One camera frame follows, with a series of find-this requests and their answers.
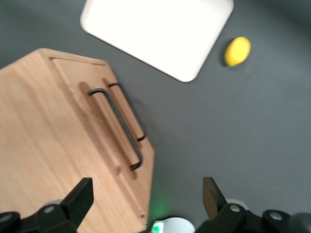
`white tray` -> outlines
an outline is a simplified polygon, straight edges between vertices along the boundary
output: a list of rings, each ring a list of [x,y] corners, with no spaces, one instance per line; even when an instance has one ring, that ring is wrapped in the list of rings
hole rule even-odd
[[[182,81],[193,80],[233,10],[233,0],[87,0],[89,34]]]

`black metal handle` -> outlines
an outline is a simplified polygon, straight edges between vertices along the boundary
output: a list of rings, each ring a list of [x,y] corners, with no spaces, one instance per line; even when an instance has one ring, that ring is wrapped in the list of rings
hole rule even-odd
[[[116,115],[116,117],[117,117],[119,123],[120,123],[121,126],[122,126],[122,129],[124,130],[124,132],[125,132],[125,134],[126,134],[128,140],[130,141],[130,143],[131,143],[131,145],[132,145],[132,147],[133,147],[133,149],[134,149],[134,151],[135,151],[135,153],[136,153],[136,155],[137,155],[137,157],[138,157],[138,159],[139,159],[139,162],[138,162],[138,163],[132,164],[132,165],[131,165],[131,170],[134,171],[134,170],[136,170],[137,168],[139,168],[140,165],[142,164],[142,154],[141,154],[141,152],[140,152],[140,149],[137,147],[137,144],[136,144],[136,142],[135,142],[135,139],[132,137],[132,135],[131,135],[129,129],[127,128],[127,126],[126,126],[124,120],[123,120],[122,117],[121,117],[121,114],[119,113],[119,111],[118,111],[116,105],[114,104],[114,102],[113,102],[111,96],[109,95],[109,93],[108,93],[105,89],[103,89],[103,88],[97,88],[97,89],[94,89],[94,90],[89,91],[88,94],[91,96],[91,95],[93,95],[93,94],[95,94],[95,93],[99,93],[99,92],[102,93],[102,94],[104,94],[105,97],[107,98],[107,100],[108,100],[110,106],[112,107],[112,110],[113,110],[114,114]]]
[[[147,134],[147,133],[146,133],[146,128],[144,127],[142,121],[140,120],[139,115],[138,115],[138,113],[137,113],[137,111],[136,111],[134,105],[132,104],[132,102],[131,102],[131,100],[130,100],[128,94],[127,94],[127,92],[125,91],[123,85],[122,85],[121,83],[119,83],[119,82],[116,82],[116,83],[111,83],[111,84],[109,84],[108,86],[109,86],[109,87],[118,86],[118,87],[121,89],[121,91],[123,92],[123,94],[124,94],[124,96],[125,96],[125,99],[127,100],[128,104],[130,105],[130,107],[131,107],[131,109],[132,109],[132,111],[133,111],[133,113],[134,113],[134,115],[135,115],[135,117],[136,117],[136,119],[137,119],[137,121],[138,121],[140,127],[141,127],[141,130],[142,130],[142,132],[144,133],[144,135],[143,135],[142,137],[140,137],[140,138],[137,139],[138,142],[142,141],[142,140],[146,137],[146,134]]]

